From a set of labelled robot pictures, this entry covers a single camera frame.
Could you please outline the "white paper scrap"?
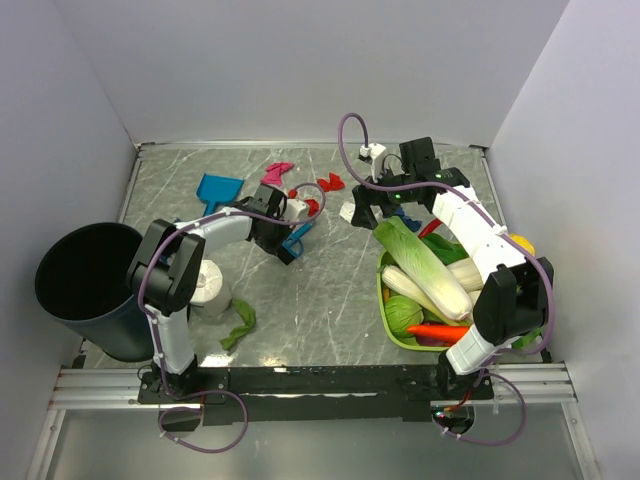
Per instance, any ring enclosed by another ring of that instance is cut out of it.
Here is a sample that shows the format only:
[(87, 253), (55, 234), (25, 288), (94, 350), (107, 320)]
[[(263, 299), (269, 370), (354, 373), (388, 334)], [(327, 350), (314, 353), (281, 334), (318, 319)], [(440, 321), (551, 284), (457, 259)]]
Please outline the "white paper scrap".
[(351, 222), (355, 212), (355, 205), (351, 202), (344, 202), (339, 215), (347, 222)]

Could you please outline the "red paper scrap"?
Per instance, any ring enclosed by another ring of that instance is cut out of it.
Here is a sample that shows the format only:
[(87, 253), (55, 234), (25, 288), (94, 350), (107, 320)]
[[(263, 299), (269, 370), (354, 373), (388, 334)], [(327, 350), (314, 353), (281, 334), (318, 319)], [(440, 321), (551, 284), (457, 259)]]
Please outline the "red paper scrap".
[(330, 172), (327, 179), (319, 178), (317, 184), (324, 192), (340, 191), (345, 188), (344, 181), (334, 172)]
[(300, 200), (304, 200), (309, 206), (310, 206), (310, 211), (309, 211), (309, 215), (310, 217), (315, 215), (318, 210), (319, 210), (319, 203), (317, 200), (312, 199), (312, 198), (306, 198), (306, 199), (302, 199), (299, 195), (298, 195), (298, 191), (295, 189), (291, 189), (287, 192), (287, 197), (288, 199), (290, 198), (297, 198)]

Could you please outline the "blue hand brush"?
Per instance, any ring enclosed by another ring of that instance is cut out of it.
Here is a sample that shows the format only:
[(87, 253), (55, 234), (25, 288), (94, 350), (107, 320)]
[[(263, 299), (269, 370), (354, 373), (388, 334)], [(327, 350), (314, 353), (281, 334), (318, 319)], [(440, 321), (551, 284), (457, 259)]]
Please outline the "blue hand brush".
[(285, 259), (293, 261), (304, 253), (304, 243), (302, 239), (314, 226), (314, 222), (307, 222), (293, 230), (283, 241), (281, 247)]

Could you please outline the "dark blue paper scrap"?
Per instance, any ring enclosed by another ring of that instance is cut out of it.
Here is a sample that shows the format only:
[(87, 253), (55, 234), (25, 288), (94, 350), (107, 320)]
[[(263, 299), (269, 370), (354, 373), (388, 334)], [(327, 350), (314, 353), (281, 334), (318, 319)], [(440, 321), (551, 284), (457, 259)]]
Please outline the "dark blue paper scrap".
[(419, 233), (421, 231), (422, 222), (409, 217), (403, 208), (399, 207), (394, 211), (393, 215), (397, 216), (410, 231), (414, 233)]

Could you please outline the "blue plastic dustpan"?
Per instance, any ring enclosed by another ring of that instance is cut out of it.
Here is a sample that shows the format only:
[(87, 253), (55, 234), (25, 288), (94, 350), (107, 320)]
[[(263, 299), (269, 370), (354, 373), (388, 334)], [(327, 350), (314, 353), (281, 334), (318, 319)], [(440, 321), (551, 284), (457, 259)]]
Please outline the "blue plastic dustpan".
[(204, 174), (196, 190), (197, 198), (205, 206), (203, 215), (211, 215), (218, 206), (232, 203), (243, 184), (243, 179)]

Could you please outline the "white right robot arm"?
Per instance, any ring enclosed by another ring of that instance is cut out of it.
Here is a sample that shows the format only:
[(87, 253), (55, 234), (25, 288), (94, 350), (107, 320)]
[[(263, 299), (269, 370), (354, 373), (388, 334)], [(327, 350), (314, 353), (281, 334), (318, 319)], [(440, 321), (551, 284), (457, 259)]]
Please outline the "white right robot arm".
[(471, 374), (489, 365), (496, 355), (509, 353), (516, 338), (538, 328), (544, 329), (541, 343), (529, 349), (535, 355), (552, 338), (556, 320), (553, 294), (553, 267), (537, 259), (509, 237), (504, 226), (495, 222), (476, 197), (468, 180), (456, 169), (441, 170), (422, 182), (409, 175), (393, 178), (391, 185), (361, 179), (363, 196), (356, 200), (352, 223), (375, 233), (403, 223), (387, 221), (375, 225), (370, 206), (392, 207), (402, 201), (416, 201), (443, 222), (460, 241), (475, 264), (484, 287), (472, 303), (461, 286), (455, 284), (448, 269), (412, 233), (417, 252), (433, 262), (433, 271), (418, 264), (417, 254), (388, 247), (396, 263), (445, 314), (460, 320), (468, 314), (474, 324), (447, 352), (448, 366), (436, 375), (438, 390), (448, 398), (459, 398), (472, 384)]

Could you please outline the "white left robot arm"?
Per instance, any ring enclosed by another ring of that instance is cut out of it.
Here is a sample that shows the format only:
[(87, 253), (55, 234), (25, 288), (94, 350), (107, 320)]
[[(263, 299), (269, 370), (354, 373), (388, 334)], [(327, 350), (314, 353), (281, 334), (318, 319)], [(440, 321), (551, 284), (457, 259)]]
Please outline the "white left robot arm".
[(129, 266), (126, 283), (147, 317), (153, 362), (165, 371), (162, 390), (176, 402), (192, 398), (198, 378), (187, 310), (196, 292), (202, 260), (212, 251), (252, 241), (278, 255), (294, 227), (309, 218), (308, 205), (270, 185), (218, 212), (188, 222), (153, 221)]

